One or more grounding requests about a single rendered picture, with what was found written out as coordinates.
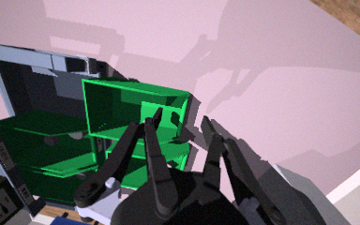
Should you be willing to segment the grey metal shelf rack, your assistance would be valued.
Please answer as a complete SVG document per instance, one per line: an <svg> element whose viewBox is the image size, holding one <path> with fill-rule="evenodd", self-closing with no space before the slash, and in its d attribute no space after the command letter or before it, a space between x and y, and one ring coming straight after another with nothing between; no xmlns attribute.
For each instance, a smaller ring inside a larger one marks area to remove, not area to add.
<svg viewBox="0 0 360 225"><path fill-rule="evenodd" d="M106 77L106 62L0 44L0 74L0 94L9 117L40 110L87 119L82 79ZM78 211L75 202L35 200L1 134L0 176L7 177L32 218L45 205Z"/></svg>

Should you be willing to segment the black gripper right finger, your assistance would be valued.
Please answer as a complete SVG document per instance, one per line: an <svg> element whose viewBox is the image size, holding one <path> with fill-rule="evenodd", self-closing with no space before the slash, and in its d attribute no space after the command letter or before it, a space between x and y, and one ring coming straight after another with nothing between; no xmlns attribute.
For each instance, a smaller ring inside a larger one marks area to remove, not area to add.
<svg viewBox="0 0 360 225"><path fill-rule="evenodd" d="M197 204L200 215L204 219L212 220L218 213L221 153L238 211L245 217L248 224L287 225L285 217L263 192L235 140L230 138L225 140L216 132L206 115L203 116L201 130L206 146L209 148L202 171L202 188Z"/></svg>

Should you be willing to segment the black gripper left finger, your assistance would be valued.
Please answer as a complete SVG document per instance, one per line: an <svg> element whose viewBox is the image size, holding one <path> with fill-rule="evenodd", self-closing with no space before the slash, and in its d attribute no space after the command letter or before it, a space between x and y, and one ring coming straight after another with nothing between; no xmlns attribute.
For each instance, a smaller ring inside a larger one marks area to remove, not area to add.
<svg viewBox="0 0 360 225"><path fill-rule="evenodd" d="M146 117L141 124L129 123L102 167L75 190L73 198L82 222L97 220L110 225L113 212L121 202L121 183L138 139L144 141L147 181L153 177L157 210L163 215L174 211L178 193L156 134L162 111L159 107L153 117Z"/></svg>

